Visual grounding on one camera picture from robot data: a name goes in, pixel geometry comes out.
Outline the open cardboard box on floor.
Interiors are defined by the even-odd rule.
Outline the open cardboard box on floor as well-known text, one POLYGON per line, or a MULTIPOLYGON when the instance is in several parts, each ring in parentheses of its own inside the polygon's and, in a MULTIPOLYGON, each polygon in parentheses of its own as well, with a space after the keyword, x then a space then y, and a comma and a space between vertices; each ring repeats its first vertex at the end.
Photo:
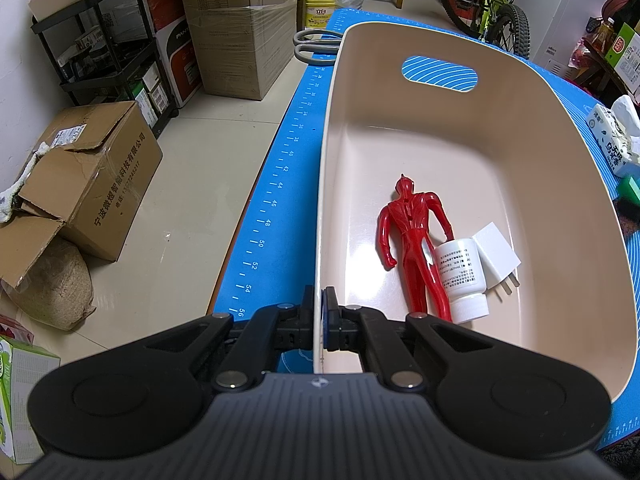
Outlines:
POLYGON ((14 195, 16 211, 1 227, 1 279, 23 281, 51 240, 62 236, 113 262, 163 153, 137 102, 62 110, 36 145, 14 195))

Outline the yellow oil jug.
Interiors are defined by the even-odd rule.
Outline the yellow oil jug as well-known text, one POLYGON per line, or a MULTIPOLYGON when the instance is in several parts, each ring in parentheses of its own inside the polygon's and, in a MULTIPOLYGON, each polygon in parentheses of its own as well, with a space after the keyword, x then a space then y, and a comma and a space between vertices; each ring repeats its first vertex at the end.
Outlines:
POLYGON ((305 0, 305 27, 325 29, 335 6, 336 0, 305 0))

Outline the stacked cardboard boxes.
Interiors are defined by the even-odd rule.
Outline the stacked cardboard boxes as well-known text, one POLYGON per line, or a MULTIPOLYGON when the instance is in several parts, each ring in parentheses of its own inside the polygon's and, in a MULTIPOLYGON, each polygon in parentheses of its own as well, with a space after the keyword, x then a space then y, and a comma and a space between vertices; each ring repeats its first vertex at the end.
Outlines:
POLYGON ((204 91, 261 100, 293 56, 298 0, 182 0, 204 91))

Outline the black metal shelf rack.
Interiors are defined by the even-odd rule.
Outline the black metal shelf rack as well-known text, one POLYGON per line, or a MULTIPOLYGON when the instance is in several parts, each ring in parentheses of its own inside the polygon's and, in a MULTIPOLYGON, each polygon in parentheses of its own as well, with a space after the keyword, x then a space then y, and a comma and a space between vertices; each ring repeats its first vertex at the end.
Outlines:
POLYGON ((179 116, 148 0, 34 0, 32 31, 75 106, 134 101, 156 136, 179 116))

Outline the white medicine bottle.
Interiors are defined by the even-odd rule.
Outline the white medicine bottle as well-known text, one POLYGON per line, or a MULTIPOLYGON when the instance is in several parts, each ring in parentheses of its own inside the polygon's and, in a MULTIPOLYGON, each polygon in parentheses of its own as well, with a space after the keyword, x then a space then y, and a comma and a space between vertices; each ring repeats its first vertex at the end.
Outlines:
POLYGON ((452 322, 462 324, 487 316, 486 278, 474 240, 450 240, 435 249, 435 256, 452 322))

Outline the grey handled scissors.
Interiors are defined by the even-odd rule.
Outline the grey handled scissors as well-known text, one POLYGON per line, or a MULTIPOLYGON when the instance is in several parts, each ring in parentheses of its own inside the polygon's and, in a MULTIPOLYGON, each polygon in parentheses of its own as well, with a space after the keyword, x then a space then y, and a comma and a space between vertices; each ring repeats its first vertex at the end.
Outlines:
POLYGON ((293 36, 294 56, 309 66, 333 66, 342 40, 343 34, 334 30, 300 30, 293 36))

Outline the green white carton box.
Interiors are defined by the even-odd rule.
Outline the green white carton box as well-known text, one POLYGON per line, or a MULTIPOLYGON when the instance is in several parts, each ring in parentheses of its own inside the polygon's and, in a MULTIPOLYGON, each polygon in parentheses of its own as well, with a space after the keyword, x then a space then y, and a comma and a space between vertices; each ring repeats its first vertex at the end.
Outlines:
POLYGON ((639 34, 627 23, 620 28, 610 50, 605 55, 606 62, 623 81, 631 94, 639 89, 640 76, 639 34))

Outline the tissue box with tissue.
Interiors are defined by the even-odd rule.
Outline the tissue box with tissue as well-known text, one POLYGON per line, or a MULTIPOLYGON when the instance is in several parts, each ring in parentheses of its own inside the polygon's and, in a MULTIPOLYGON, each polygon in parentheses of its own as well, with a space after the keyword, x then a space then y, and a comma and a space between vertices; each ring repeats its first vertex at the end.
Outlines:
POLYGON ((611 108, 596 104, 587 125, 616 177, 639 177, 639 115, 626 94, 611 108))

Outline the white power adapter plug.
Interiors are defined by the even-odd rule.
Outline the white power adapter plug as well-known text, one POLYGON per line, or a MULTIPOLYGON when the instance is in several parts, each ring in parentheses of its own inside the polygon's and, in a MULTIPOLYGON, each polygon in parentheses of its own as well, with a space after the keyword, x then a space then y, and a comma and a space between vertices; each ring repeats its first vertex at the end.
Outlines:
POLYGON ((472 240, 480 255, 487 288, 495 289, 500 286, 511 296, 520 287, 515 271, 521 264, 512 246, 494 222, 489 222, 476 232, 472 240))

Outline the bicycle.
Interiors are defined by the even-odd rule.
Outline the bicycle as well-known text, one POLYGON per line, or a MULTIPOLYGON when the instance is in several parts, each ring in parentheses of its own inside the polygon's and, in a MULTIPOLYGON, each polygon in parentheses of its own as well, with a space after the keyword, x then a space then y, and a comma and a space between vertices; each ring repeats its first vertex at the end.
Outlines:
POLYGON ((529 59, 530 31, 514 0, 440 0, 448 18, 465 35, 529 59))

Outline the blue silicone baking mat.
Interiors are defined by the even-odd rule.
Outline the blue silicone baking mat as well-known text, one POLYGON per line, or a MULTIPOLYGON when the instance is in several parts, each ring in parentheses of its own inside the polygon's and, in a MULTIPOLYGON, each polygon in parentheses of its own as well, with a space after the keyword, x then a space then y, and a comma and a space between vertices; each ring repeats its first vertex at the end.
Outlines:
MULTIPOLYGON (((333 19, 332 25, 345 33, 350 26, 367 22, 446 32, 363 11, 342 11, 333 19)), ((616 177, 608 168, 586 123, 596 101, 574 84, 525 63, 550 84, 577 128, 589 134, 593 160, 613 205, 617 193, 616 177)), ((319 186, 324 125, 335 64, 305 70, 248 202, 238 237, 220 279, 214 303, 216 311, 227 311, 236 318, 249 318, 267 304, 299 301, 307 285, 321 288, 316 283, 319 186)), ((637 237, 624 236, 623 240, 634 284, 639 330, 639 241, 637 237)), ((631 381, 620 400, 612 401, 613 413, 602 439, 604 445, 622 440, 639 429, 639 336, 637 362, 631 381)))

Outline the beige plastic storage bin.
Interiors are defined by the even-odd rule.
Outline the beige plastic storage bin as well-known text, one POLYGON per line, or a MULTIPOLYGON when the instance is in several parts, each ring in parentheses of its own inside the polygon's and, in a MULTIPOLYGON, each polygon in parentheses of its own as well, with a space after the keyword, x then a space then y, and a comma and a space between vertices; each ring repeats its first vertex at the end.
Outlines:
POLYGON ((449 32, 346 30, 322 143, 316 283, 401 320, 376 220, 399 178, 436 193, 465 238, 494 224, 520 258, 472 330, 570 362, 620 400, 637 362, 634 284, 590 136, 528 64, 449 32))

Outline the red superhero figure toy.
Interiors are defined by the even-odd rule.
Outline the red superhero figure toy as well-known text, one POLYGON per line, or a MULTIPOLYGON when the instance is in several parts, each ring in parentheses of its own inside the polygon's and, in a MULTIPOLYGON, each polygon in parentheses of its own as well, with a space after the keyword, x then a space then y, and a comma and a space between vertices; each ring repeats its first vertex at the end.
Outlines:
POLYGON ((454 230, 445 214, 442 202, 433 192, 414 192, 414 182, 404 174, 395 184, 397 197, 384 206, 378 215, 376 242, 383 266, 393 269, 397 260, 390 251, 390 232, 399 232, 402 272, 409 296, 410 312, 427 312, 427 296, 433 300, 436 314, 452 321, 450 303, 435 261, 435 246, 430 237, 432 212, 444 231, 446 241, 454 239, 454 230))

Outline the burlap sack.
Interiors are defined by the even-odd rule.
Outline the burlap sack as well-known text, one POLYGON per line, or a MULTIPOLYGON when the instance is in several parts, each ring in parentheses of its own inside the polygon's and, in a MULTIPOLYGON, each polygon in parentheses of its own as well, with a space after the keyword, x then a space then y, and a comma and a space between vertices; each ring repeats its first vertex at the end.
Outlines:
POLYGON ((26 315, 63 332, 73 330, 96 310, 85 259, 63 237, 52 240, 20 284, 1 285, 9 300, 26 315))

